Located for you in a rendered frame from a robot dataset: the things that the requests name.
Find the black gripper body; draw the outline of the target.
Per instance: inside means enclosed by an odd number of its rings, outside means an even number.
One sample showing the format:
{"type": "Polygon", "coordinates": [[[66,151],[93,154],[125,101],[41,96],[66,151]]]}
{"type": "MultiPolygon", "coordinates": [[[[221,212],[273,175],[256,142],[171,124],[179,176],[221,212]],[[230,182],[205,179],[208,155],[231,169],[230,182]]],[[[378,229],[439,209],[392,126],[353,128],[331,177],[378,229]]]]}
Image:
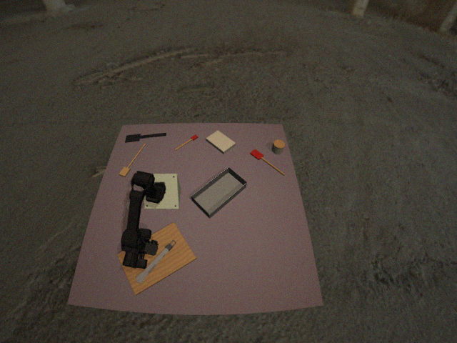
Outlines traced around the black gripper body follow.
{"type": "Polygon", "coordinates": [[[143,241],[144,245],[143,245],[143,248],[140,251],[136,268],[145,269],[146,266],[147,266],[147,260],[144,260],[145,254],[143,254],[141,252],[144,252],[144,248],[145,248],[145,241],[144,240],[145,240],[145,238],[148,238],[148,237],[151,238],[152,231],[150,229],[144,229],[144,228],[140,228],[139,230],[141,232],[141,238],[142,238],[142,241],[143,241]]]}

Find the black spatula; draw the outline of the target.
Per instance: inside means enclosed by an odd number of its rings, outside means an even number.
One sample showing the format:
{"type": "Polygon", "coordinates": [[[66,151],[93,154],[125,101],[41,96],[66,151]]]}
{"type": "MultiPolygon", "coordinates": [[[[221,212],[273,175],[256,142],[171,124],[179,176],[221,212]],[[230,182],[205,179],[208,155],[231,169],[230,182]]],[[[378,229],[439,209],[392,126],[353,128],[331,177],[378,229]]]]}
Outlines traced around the black spatula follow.
{"type": "Polygon", "coordinates": [[[155,136],[166,136],[166,133],[159,133],[159,134],[150,134],[150,135],[141,135],[141,134],[135,134],[135,135],[127,135],[126,136],[126,142],[134,142],[134,141],[139,141],[139,139],[145,139],[146,137],[155,137],[155,136]]]}

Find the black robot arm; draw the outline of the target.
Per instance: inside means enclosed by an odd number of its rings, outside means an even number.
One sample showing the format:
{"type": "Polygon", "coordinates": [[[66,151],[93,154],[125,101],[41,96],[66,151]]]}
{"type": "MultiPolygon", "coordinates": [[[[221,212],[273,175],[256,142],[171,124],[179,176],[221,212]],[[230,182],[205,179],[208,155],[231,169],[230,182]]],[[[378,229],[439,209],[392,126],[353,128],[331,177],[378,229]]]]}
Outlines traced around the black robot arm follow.
{"type": "MultiPolygon", "coordinates": [[[[143,248],[141,232],[139,230],[139,218],[141,214],[141,204],[146,196],[147,202],[159,203],[164,198],[166,193],[165,182],[155,182],[153,174],[143,171],[137,171],[131,180],[130,205],[127,221],[127,228],[121,237],[121,250],[125,251],[123,266],[136,268],[138,257],[143,248]],[[133,186],[140,186],[144,190],[142,192],[134,190],[133,186]]],[[[145,241],[143,254],[155,255],[158,249],[158,242],[154,239],[151,242],[145,241]]]]}

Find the red spatula with wooden handle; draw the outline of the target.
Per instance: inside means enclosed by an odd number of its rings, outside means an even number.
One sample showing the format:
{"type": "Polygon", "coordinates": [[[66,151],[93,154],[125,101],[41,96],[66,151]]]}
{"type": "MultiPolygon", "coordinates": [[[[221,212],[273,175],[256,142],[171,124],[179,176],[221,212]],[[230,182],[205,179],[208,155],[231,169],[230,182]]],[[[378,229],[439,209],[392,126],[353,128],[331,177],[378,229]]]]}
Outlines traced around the red spatula with wooden handle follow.
{"type": "Polygon", "coordinates": [[[279,171],[280,173],[282,173],[283,175],[285,175],[281,170],[277,169],[274,165],[272,165],[271,163],[269,163],[268,161],[266,161],[264,158],[263,158],[263,154],[261,152],[259,152],[258,150],[254,149],[251,153],[251,155],[253,155],[254,157],[256,157],[258,160],[259,159],[263,159],[267,164],[269,164],[270,166],[272,166],[274,169],[276,169],[277,171],[279,171]]]}

